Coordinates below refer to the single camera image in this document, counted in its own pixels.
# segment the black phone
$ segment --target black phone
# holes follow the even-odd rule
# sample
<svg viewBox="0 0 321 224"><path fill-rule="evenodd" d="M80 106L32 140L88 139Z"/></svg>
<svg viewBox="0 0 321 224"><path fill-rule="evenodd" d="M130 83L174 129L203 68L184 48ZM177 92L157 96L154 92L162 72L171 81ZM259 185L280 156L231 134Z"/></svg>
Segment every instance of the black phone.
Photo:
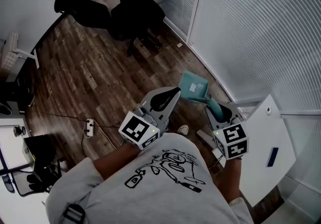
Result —
<svg viewBox="0 0 321 224"><path fill-rule="evenodd" d="M272 147L269 159L267 161L267 165L266 165L267 167L273 166L278 150L279 150L278 147Z"/></svg>

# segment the white t-shirt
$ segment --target white t-shirt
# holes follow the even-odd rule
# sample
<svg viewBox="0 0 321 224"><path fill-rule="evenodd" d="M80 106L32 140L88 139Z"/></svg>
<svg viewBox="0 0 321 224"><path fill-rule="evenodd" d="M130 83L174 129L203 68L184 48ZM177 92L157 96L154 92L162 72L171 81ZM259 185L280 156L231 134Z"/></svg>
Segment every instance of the white t-shirt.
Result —
<svg viewBox="0 0 321 224"><path fill-rule="evenodd" d="M50 223L63 223L67 206L83 198L90 224L253 223L244 200L228 204L197 147L174 133L105 181L89 158L83 160L52 188L46 202Z"/></svg>

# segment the cartoon drawing on shirt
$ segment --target cartoon drawing on shirt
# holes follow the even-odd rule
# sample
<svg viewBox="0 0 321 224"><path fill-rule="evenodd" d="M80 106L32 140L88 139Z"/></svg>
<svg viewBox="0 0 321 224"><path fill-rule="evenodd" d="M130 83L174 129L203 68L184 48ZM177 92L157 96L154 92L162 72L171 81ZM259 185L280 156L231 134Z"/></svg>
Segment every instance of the cartoon drawing on shirt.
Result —
<svg viewBox="0 0 321 224"><path fill-rule="evenodd" d="M125 185L129 188L135 188L143 179L143 176L148 170L151 170L153 174L159 175L163 171L170 179L172 179L176 184L180 184L194 192L200 193L202 190L190 183L185 182L185 180L197 184L204 185L205 182L195 178L194 166L197 164L188 157L185 153L173 153L165 152L162 156L153 156L151 163L147 163L135 170L137 174L133 175L129 180L125 182ZM175 172L185 173L191 172L192 176L184 177L185 180L179 180L175 176Z"/></svg>

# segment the chair seat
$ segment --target chair seat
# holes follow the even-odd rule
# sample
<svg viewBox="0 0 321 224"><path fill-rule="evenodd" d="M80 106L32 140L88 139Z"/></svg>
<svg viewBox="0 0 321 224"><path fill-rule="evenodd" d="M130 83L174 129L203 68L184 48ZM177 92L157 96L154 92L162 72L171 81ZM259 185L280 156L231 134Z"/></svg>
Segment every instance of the chair seat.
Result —
<svg viewBox="0 0 321 224"><path fill-rule="evenodd" d="M117 28L130 39L161 23L165 14L154 0L125 0L111 10Z"/></svg>

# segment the black buckle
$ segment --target black buckle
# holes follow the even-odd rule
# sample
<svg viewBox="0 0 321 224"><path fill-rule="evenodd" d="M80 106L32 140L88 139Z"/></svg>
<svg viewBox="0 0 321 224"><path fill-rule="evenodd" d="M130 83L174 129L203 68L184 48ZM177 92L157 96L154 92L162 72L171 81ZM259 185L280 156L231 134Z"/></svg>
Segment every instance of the black buckle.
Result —
<svg viewBox="0 0 321 224"><path fill-rule="evenodd" d="M64 217L77 224L82 224L85 214L85 210L80 205L70 204L64 212Z"/></svg>

